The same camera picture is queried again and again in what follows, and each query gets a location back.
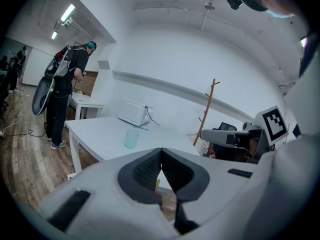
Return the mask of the clear glass cup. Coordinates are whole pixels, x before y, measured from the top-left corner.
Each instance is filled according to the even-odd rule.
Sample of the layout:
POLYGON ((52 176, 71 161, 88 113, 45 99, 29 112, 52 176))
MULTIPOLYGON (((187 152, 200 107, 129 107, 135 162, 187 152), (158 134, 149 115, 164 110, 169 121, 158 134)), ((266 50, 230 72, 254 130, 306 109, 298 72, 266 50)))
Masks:
POLYGON ((140 131, 136 128, 128 129, 125 136, 124 145, 128 149, 134 149, 137 146, 140 131))

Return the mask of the ceiling pipe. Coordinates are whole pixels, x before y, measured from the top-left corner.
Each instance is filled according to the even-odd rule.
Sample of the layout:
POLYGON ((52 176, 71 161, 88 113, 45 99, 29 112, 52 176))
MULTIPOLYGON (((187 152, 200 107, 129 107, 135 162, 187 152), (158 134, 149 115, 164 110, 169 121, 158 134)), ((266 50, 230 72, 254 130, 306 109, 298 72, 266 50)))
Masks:
POLYGON ((201 32, 238 30, 224 6, 222 0, 134 0, 132 10, 140 20, 173 24, 182 21, 185 28, 201 32))

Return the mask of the small white table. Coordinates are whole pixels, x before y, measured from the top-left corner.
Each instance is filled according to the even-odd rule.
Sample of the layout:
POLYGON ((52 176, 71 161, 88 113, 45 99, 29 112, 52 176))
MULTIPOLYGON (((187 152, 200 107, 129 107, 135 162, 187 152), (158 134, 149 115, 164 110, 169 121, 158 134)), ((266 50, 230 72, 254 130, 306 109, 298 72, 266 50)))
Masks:
POLYGON ((95 118, 100 118, 105 106, 90 96, 84 94, 82 94, 82 96, 78 96, 77 92, 73 92, 68 97, 67 105, 75 108, 75 120, 81 120, 85 118, 85 113, 82 112, 83 109, 96 109, 95 118))

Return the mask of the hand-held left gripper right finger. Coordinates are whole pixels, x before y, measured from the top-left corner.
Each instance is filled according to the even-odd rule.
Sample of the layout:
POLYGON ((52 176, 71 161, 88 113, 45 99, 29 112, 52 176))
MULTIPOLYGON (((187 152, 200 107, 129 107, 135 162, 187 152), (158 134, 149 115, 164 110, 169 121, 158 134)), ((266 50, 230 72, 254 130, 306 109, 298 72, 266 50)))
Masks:
POLYGON ((161 170, 176 196, 174 234, 162 240, 245 240, 253 164, 162 148, 161 170))

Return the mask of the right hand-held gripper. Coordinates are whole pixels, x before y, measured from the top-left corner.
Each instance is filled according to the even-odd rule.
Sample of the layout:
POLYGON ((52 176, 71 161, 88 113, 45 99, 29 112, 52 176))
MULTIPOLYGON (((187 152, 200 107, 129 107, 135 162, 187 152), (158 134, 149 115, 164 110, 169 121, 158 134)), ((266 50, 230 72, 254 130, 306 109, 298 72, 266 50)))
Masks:
POLYGON ((242 130, 205 129, 201 139, 227 148, 250 147, 253 151, 248 154, 248 162, 258 163, 263 154, 273 151, 276 143, 289 134, 278 106, 258 112, 253 121, 243 124, 242 130))

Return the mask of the brown wooden coat rack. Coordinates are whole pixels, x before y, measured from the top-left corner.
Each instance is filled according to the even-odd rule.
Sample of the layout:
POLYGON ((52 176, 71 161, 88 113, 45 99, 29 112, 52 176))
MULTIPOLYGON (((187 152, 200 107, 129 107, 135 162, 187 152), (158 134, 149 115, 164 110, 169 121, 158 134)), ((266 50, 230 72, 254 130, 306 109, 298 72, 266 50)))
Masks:
POLYGON ((212 104, 212 99, 213 99, 213 94, 214 94, 214 89, 215 89, 215 85, 218 85, 220 82, 216 81, 216 79, 214 78, 211 84, 211 89, 210 89, 210 94, 205 93, 206 97, 207 97, 207 105, 206 105, 206 109, 204 111, 204 115, 203 118, 201 119, 200 117, 198 117, 198 119, 200 120, 201 124, 199 127, 199 130, 197 132, 197 134, 188 134, 187 137, 191 140, 193 140, 193 146, 195 147, 198 143, 198 140, 201 136, 201 131, 203 130, 204 126, 205 126, 205 122, 210 110, 210 106, 212 104))

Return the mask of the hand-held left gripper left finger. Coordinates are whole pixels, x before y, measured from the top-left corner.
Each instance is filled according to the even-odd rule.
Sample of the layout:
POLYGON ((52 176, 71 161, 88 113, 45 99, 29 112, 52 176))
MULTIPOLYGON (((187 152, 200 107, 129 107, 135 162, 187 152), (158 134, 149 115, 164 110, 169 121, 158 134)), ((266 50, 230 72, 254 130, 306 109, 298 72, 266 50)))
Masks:
POLYGON ((156 192, 161 149, 96 163, 42 200, 38 213, 73 240, 174 240, 156 192))

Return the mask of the white microwave oven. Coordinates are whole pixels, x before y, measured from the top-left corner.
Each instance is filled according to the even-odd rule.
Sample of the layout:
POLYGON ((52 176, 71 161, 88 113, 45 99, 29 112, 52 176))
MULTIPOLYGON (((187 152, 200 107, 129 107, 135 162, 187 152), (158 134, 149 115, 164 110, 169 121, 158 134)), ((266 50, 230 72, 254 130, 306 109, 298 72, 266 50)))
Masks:
POLYGON ((138 127, 150 122, 146 105, 127 98, 120 103, 118 118, 138 127))

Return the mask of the blue face mask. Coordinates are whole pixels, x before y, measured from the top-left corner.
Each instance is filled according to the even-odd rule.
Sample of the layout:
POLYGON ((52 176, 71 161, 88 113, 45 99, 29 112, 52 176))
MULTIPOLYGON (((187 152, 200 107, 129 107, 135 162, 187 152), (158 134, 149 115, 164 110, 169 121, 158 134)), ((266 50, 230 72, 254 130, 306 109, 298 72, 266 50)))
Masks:
POLYGON ((280 19, 291 18, 295 16, 293 13, 283 14, 283 13, 271 11, 269 9, 266 10, 265 12, 272 15, 274 18, 280 18, 280 19))

